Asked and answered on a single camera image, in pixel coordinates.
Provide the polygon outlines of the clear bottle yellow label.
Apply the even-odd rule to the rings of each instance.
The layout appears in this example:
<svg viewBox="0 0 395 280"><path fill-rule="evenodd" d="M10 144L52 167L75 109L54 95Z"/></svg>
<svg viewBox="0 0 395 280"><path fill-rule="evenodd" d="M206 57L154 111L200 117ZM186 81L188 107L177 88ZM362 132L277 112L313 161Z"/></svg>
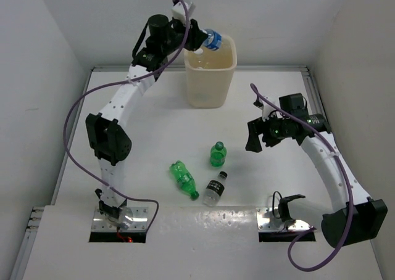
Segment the clear bottle yellow label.
<svg viewBox="0 0 395 280"><path fill-rule="evenodd" d="M202 47L193 52L192 64L196 69L212 69L214 66L212 58L210 50Z"/></svg>

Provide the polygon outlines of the blue label water bottle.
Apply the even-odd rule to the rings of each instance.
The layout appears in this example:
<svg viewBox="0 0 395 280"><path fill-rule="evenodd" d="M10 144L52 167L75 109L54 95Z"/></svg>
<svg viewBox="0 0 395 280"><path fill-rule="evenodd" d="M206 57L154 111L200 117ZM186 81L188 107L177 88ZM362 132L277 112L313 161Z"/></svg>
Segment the blue label water bottle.
<svg viewBox="0 0 395 280"><path fill-rule="evenodd" d="M222 45L221 34L212 29L205 29L203 32L207 35L207 38L202 45L211 51L219 50Z"/></svg>

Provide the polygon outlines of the green bottle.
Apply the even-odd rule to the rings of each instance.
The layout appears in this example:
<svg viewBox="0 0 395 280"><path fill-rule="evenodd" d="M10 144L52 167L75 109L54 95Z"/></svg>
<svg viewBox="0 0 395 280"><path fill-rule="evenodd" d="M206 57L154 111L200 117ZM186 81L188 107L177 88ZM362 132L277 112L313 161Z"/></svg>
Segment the green bottle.
<svg viewBox="0 0 395 280"><path fill-rule="evenodd" d="M191 200L197 200L199 193L196 189L196 182L185 164L177 160L169 167L171 175L174 177L179 190L189 196Z"/></svg>
<svg viewBox="0 0 395 280"><path fill-rule="evenodd" d="M221 167L225 163L227 149L222 141L218 141L210 150L210 164L213 167Z"/></svg>

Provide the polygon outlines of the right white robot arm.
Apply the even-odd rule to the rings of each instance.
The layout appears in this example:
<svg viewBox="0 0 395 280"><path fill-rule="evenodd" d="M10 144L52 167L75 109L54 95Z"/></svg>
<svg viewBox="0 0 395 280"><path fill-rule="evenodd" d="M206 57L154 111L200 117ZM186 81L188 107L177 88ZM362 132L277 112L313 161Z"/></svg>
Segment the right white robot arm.
<svg viewBox="0 0 395 280"><path fill-rule="evenodd" d="M351 219L344 245L377 237L388 208L381 199L373 199L356 180L336 148L330 124L320 114L310 114L300 93L280 98L280 108L274 108L268 98L258 96L254 105L262 116L249 121L245 149L259 153L263 147L273 147L291 138L309 156L331 199L332 213L323 215L321 230L327 243L336 247L343 235L347 219Z"/></svg>

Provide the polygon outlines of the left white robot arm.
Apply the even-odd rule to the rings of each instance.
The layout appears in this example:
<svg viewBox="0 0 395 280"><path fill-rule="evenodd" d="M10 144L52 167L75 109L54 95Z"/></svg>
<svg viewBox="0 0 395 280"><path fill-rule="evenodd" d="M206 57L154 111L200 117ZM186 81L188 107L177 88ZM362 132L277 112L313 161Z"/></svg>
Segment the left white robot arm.
<svg viewBox="0 0 395 280"><path fill-rule="evenodd" d="M161 14L149 17L132 50L126 84L119 87L97 114L87 116L89 145L98 158L104 182L96 191L99 210L112 219L119 219L127 204L120 191L124 183L125 159L132 149L126 127L134 106L158 80L170 54L183 49L195 51L207 37L195 19L186 24Z"/></svg>

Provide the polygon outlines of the cream plastic bin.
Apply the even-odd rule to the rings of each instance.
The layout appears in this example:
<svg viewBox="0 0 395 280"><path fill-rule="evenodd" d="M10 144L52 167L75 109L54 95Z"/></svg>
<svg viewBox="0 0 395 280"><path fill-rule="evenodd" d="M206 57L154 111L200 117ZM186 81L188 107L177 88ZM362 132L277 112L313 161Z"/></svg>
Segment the cream plastic bin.
<svg viewBox="0 0 395 280"><path fill-rule="evenodd" d="M220 49L210 52L214 63L212 69L196 69L192 64L193 52L184 51L186 95L189 104L195 108L221 107L237 66L236 46L230 36L223 35Z"/></svg>

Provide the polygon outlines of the black label clear bottle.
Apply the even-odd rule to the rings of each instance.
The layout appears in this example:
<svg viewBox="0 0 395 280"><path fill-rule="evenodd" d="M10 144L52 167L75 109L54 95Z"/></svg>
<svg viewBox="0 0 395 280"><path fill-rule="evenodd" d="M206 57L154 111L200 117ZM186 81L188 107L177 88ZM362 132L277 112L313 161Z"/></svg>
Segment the black label clear bottle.
<svg viewBox="0 0 395 280"><path fill-rule="evenodd" d="M203 204L214 207L218 204L224 190L228 174L221 171L216 179L209 181L204 191Z"/></svg>

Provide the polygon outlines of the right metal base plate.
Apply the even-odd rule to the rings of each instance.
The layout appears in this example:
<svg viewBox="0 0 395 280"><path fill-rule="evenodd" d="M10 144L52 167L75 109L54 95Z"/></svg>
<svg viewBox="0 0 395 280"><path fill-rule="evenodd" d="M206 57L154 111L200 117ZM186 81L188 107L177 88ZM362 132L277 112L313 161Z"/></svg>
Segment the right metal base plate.
<svg viewBox="0 0 395 280"><path fill-rule="evenodd" d="M280 218L275 218L272 207L257 207L256 221L258 232L260 233L285 233L307 231L312 225L302 220L282 222Z"/></svg>

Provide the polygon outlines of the metal base plate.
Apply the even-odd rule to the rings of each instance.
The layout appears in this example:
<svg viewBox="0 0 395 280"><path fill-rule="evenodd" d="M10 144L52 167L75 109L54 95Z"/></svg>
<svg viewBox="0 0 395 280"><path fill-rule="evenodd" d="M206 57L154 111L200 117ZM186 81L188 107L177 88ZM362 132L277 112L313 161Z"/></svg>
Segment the metal base plate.
<svg viewBox="0 0 395 280"><path fill-rule="evenodd" d="M258 232L260 233L285 233L307 231L312 225L302 220L282 222L280 218L275 218L272 207L257 207L256 221Z"/></svg>
<svg viewBox="0 0 395 280"><path fill-rule="evenodd" d="M117 228L121 232L145 232L148 226L148 210L144 207L122 207L119 217L112 218L95 208L93 221L91 224L92 232L111 233L116 232Z"/></svg>

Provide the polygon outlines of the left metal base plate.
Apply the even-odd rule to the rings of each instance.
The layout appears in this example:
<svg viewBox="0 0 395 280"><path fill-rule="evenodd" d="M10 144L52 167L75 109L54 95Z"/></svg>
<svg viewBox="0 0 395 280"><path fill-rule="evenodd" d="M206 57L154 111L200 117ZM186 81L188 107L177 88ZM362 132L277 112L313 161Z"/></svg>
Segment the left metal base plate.
<svg viewBox="0 0 395 280"><path fill-rule="evenodd" d="M122 207L119 217L112 218L95 208L93 221L91 224L92 232L111 233L116 232L117 228L121 232L145 232L148 226L148 210L144 207Z"/></svg>

